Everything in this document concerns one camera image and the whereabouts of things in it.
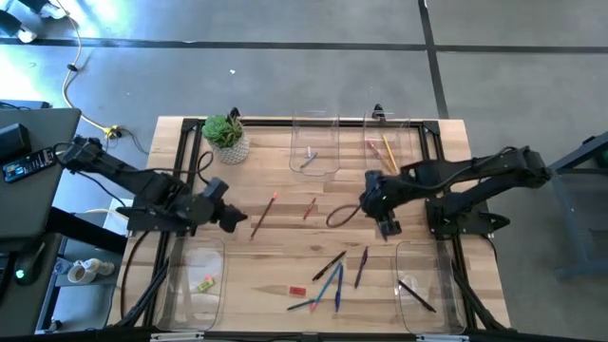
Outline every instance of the white object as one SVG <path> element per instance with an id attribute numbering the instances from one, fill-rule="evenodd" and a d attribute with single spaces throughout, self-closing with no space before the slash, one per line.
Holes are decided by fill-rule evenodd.
<path id="1" fill-rule="evenodd" d="M 96 273 L 88 272 L 83 265 L 74 263 L 67 273 L 67 280 L 74 284 L 88 284 L 95 279 L 95 275 Z"/>
<path id="2" fill-rule="evenodd" d="M 42 6 L 39 14 L 41 18 L 53 19 L 61 19 L 67 15 L 67 13 L 63 9 L 60 9 L 51 3 L 47 3 Z"/>
<path id="3" fill-rule="evenodd" d="M 98 258 L 91 258 L 81 263 L 87 272 L 109 276 L 114 272 L 114 264 L 111 262 L 103 262 Z"/>
<path id="4" fill-rule="evenodd" d="M 34 33 L 31 29 L 26 28 L 25 26 L 21 26 L 19 31 L 17 31 L 17 37 L 23 43 L 31 43 L 34 39 L 36 39 L 37 34 Z"/>

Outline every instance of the concrete floor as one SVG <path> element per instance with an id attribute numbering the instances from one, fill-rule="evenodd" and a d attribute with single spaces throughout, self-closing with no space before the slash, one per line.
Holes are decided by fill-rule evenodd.
<path id="1" fill-rule="evenodd" d="M 416 0 L 93 0 L 69 1 L 90 38 L 423 44 Z M 436 44 L 608 46 L 601 0 L 427 0 Z M 72 39 L 68 22 L 40 22 L 45 38 Z M 75 47 L 0 45 L 0 97 L 64 106 L 61 83 Z M 382 102 L 412 118 L 438 118 L 425 51 L 87 47 L 86 68 L 69 89 L 73 103 L 104 124 L 133 130 L 150 145 L 160 115 L 291 115 L 323 104 L 362 115 Z M 553 162 L 606 130 L 605 54 L 438 53 L 449 118 L 464 119 L 474 155 L 529 144 Z M 373 87 L 373 96 L 369 89 Z M 100 137 L 81 123 L 78 133 Z M 144 167 L 127 140 L 112 149 Z M 121 189 L 103 181 L 121 197 Z M 76 198 L 83 189 L 86 198 Z M 107 207 L 88 180 L 65 175 L 55 204 L 68 211 Z M 514 328 L 608 339 L 608 277 L 555 278 L 572 262 L 551 186 L 512 190 L 490 202 L 512 224 L 496 234 L 499 269 Z"/>

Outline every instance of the eraser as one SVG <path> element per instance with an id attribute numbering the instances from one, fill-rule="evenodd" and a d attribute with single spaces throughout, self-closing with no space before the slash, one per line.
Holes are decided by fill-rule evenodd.
<path id="1" fill-rule="evenodd" d="M 306 295 L 306 289 L 296 287 L 296 286 L 290 286 L 289 293 L 290 293 L 290 295 Z"/>

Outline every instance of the wooden tabletop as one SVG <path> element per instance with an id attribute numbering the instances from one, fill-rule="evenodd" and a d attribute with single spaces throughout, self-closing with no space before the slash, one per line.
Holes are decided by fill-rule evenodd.
<path id="1" fill-rule="evenodd" d="M 159 118 L 148 167 L 173 166 L 182 120 L 183 117 Z M 464 122 L 441 120 L 439 125 L 446 159 L 471 158 Z M 417 134 L 409 134 L 405 128 L 402 132 L 398 135 L 399 142 L 394 142 L 397 163 L 421 160 Z M 227 165 L 216 159 L 203 175 L 220 177 L 227 182 L 230 189 L 224 196 L 225 201 L 234 204 L 249 218 L 241 222 L 232 235 L 215 225 L 204 225 L 195 237 L 188 240 L 188 245 L 200 246 L 201 249 L 217 245 L 218 241 L 225 247 L 223 281 L 218 282 L 223 285 L 217 284 L 211 291 L 211 294 L 217 294 L 221 289 L 218 317 L 212 330 L 444 333 L 446 307 L 442 304 L 440 277 L 436 270 L 438 247 L 428 233 L 422 200 L 395 209 L 403 233 L 389 237 L 388 242 L 378 234 L 374 221 L 365 218 L 361 212 L 340 228 L 331 229 L 325 225 L 326 216 L 335 207 L 358 202 L 364 190 L 364 173 L 377 162 L 366 158 L 369 151 L 363 149 L 362 129 L 340 129 L 340 169 L 333 180 L 328 181 L 302 178 L 290 169 L 290 127 L 248 126 L 246 133 L 251 149 L 243 163 Z M 191 148 L 192 137 L 186 147 L 184 167 L 189 163 Z M 209 149 L 204 142 L 200 153 Z M 472 184 L 460 183 L 453 190 L 462 191 Z M 195 191 L 201 191 L 203 187 L 204 184 L 196 180 Z M 250 241 L 253 228 L 274 192 L 278 197 L 255 239 Z M 313 199 L 316 199 L 313 210 L 304 220 L 304 212 Z M 134 255 L 125 289 L 127 310 L 135 304 L 150 281 L 158 240 L 158 233 L 150 233 Z M 129 240 L 125 256 L 130 253 L 134 241 L 134 237 Z M 492 249 L 487 241 L 476 236 L 462 236 L 462 243 L 471 287 L 498 321 L 508 326 Z M 369 246 L 369 259 L 359 288 L 355 290 L 353 284 L 366 246 Z M 343 259 L 345 272 L 339 312 L 335 312 L 333 304 L 337 278 L 313 313 L 308 308 L 287 312 L 287 307 L 316 297 L 331 270 L 320 280 L 312 281 L 313 276 L 342 251 L 347 253 Z M 414 287 L 438 313 L 426 311 L 409 294 L 398 291 L 395 287 L 397 278 Z M 306 298 L 289 294 L 290 286 L 306 288 Z M 108 323 L 120 319 L 119 303 L 120 288 L 117 287 Z M 197 306 L 197 303 L 197 300 L 192 300 L 186 306 L 187 310 L 184 309 L 192 312 L 182 317 L 194 317 L 192 323 L 197 325 L 200 323 L 196 319 L 199 317 L 197 314 L 205 313 L 205 319 L 212 321 L 208 315 L 214 309 L 205 307 L 206 304 Z M 464 322 L 461 306 L 458 307 L 458 315 Z"/>

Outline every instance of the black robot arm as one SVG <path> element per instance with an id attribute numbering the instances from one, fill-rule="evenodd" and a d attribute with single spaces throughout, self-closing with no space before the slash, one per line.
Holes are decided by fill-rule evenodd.
<path id="1" fill-rule="evenodd" d="M 70 172 L 100 174 L 135 195 L 132 207 L 117 209 L 142 223 L 130 224 L 130 229 L 189 231 L 194 235 L 200 224 L 218 222 L 221 229 L 232 233 L 238 222 L 247 219 L 237 208 L 224 203 L 222 196 L 228 184 L 218 178 L 210 179 L 202 193 L 192 194 L 178 177 L 155 169 L 138 170 L 108 155 L 98 139 L 77 136 L 67 145 L 60 163 Z"/>
<path id="2" fill-rule="evenodd" d="M 403 166 L 398 176 L 368 171 L 361 209 L 378 224 L 383 236 L 401 232 L 392 210 L 411 200 L 427 199 L 430 232 L 435 235 L 487 234 L 508 219 L 487 213 L 485 200 L 513 187 L 538 188 L 551 178 L 538 152 L 507 147 L 496 155 L 467 161 L 420 161 Z M 458 193 L 436 195 L 461 181 L 480 181 Z"/>

